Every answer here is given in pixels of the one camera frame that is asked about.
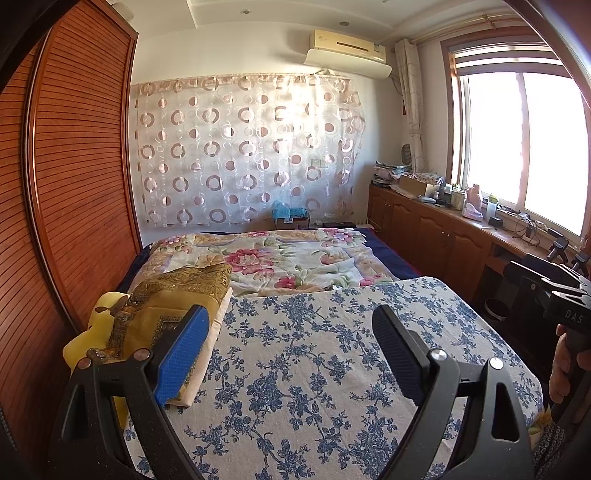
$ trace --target circle pattern curtain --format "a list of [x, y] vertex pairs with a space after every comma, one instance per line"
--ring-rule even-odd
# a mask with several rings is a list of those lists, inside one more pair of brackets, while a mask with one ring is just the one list
[[313, 219], [352, 215], [365, 118], [350, 79], [198, 77], [132, 92], [149, 224], [239, 225], [270, 218], [277, 200]]

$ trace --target sliding wardrobe door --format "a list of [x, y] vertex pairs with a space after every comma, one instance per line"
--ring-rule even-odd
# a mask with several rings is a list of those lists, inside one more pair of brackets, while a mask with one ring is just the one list
[[69, 377], [61, 350], [139, 252], [126, 136], [136, 39], [104, 0], [82, 0], [0, 92], [0, 406], [38, 470]]
[[0, 93], [0, 404], [19, 452], [39, 466], [68, 379], [61, 349], [74, 333], [38, 262], [22, 189], [21, 130], [36, 53]]
[[80, 329], [139, 242], [128, 182], [127, 111], [137, 33], [102, 2], [79, 2], [40, 53], [27, 155], [40, 244]]

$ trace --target cabinet door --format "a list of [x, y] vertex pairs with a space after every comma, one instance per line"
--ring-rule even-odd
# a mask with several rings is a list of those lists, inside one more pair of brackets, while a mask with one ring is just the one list
[[392, 203], [392, 221], [390, 225], [390, 247], [410, 263], [414, 263], [415, 243], [417, 240], [417, 212], [410, 200], [404, 199]]
[[430, 213], [418, 216], [414, 265], [422, 275], [443, 279], [449, 258], [447, 222], [444, 216]]
[[386, 202], [384, 198], [376, 192], [370, 194], [369, 206], [368, 206], [368, 219], [371, 220], [371, 224], [375, 228], [375, 232], [378, 237], [384, 239], [384, 214], [386, 212]]
[[452, 227], [447, 248], [449, 262], [443, 281], [466, 302], [472, 301], [491, 250], [488, 236], [474, 227]]

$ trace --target black bracket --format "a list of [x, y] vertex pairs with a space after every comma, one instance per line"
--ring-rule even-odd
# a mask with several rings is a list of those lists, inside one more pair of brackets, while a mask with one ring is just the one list
[[424, 400], [379, 480], [425, 477], [459, 397], [468, 397], [466, 410], [446, 472], [439, 478], [533, 479], [521, 405], [500, 359], [473, 365], [456, 362], [441, 349], [429, 350], [415, 332], [400, 335], [404, 325], [388, 306], [374, 311], [372, 326], [402, 393], [415, 400], [417, 389], [424, 392]]
[[153, 351], [140, 349], [124, 362], [105, 365], [89, 358], [78, 362], [54, 425], [49, 478], [148, 478], [136, 471], [119, 428], [113, 397], [125, 397], [154, 476], [203, 480], [154, 397], [160, 366], [202, 308], [193, 306], [174, 330], [163, 334]]

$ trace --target air conditioner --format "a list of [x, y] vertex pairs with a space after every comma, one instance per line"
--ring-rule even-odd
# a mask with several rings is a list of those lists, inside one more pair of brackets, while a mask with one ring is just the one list
[[387, 78], [392, 67], [386, 65], [386, 48], [367, 40], [324, 30], [310, 36], [310, 49], [304, 65], [357, 73], [374, 79]]

